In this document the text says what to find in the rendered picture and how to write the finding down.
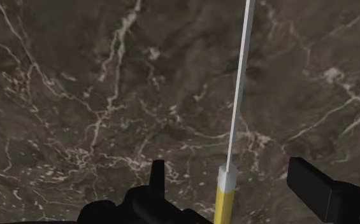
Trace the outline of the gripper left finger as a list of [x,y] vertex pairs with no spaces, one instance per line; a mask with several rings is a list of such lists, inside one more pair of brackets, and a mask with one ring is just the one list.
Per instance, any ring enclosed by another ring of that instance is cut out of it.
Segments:
[[97,200],[84,206],[77,224],[212,224],[192,209],[165,199],[164,160],[152,163],[149,184],[129,189],[121,204]]

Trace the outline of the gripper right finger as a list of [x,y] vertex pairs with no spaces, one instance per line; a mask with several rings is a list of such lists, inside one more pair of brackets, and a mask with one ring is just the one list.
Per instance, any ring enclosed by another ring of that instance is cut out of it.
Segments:
[[301,157],[289,159],[287,186],[323,223],[360,224],[360,186],[333,180]]

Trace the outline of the yellow handled knife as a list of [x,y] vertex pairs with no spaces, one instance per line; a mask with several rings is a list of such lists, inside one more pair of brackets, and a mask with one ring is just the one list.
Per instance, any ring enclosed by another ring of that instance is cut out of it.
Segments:
[[233,114],[227,147],[227,159],[226,163],[219,167],[219,173],[217,176],[217,192],[213,224],[230,224],[231,221],[236,181],[238,177],[238,170],[233,162],[233,148],[238,133],[238,119],[240,116],[243,86],[247,70],[255,3],[256,0],[245,0],[241,46],[233,100]]

